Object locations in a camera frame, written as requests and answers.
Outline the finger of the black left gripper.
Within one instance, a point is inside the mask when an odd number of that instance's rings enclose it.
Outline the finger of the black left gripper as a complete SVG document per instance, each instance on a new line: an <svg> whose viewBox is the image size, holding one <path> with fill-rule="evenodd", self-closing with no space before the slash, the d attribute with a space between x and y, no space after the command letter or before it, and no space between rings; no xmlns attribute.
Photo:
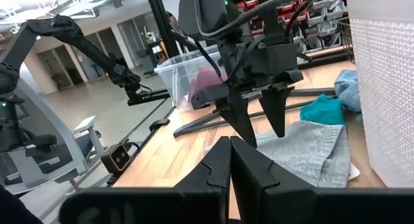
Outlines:
<svg viewBox="0 0 414 224"><path fill-rule="evenodd" d="M231 89L226 98L216 101L218 114L225 119L239 136L252 147L257 147L256 136L248 114L248 99L240 91Z"/></svg>
<svg viewBox="0 0 414 224"><path fill-rule="evenodd" d="M262 91L259 103L272 126L275 134L282 138L285 136L285 108L287 98L293 87L284 89L267 89Z"/></svg>

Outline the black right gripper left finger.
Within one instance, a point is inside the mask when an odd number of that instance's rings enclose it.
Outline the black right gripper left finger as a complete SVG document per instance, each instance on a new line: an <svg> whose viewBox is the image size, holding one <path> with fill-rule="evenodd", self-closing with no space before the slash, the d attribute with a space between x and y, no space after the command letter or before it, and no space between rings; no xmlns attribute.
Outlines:
<svg viewBox="0 0 414 224"><path fill-rule="evenodd" d="M180 182L178 189L229 189L232 143L221 137L198 165Z"/></svg>

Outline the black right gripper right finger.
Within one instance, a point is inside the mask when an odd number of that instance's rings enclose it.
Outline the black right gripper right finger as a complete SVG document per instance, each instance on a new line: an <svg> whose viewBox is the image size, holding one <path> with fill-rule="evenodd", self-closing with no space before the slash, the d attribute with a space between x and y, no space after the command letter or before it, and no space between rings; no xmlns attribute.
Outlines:
<svg viewBox="0 0 414 224"><path fill-rule="evenodd" d="M310 183L231 137L231 175L242 223L312 223L316 196Z"/></svg>

